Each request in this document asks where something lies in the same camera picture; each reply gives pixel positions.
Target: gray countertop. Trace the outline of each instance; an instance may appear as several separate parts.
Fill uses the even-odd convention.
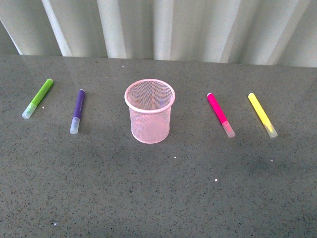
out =
[[[23,119],[47,78],[53,87]],[[152,145],[132,136],[124,102],[144,78],[176,93],[169,136]],[[0,85],[2,238],[317,237],[316,68],[2,55]]]

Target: curtain fold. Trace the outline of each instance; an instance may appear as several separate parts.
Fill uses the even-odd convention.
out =
[[[2,0],[0,54],[317,67],[316,0]]]

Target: pink wire mesh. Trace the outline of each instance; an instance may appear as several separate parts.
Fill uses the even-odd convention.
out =
[[[175,100],[171,86],[157,79],[143,79],[128,87],[124,99],[130,109],[131,131],[137,140],[153,144],[168,136]]]

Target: speckled countertop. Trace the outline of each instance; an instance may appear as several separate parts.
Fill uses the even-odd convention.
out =
[[[53,87],[23,119],[47,78]],[[170,134],[153,145],[132,136],[123,97],[144,78],[176,93]],[[2,55],[0,98],[1,238],[317,237],[316,68]]]

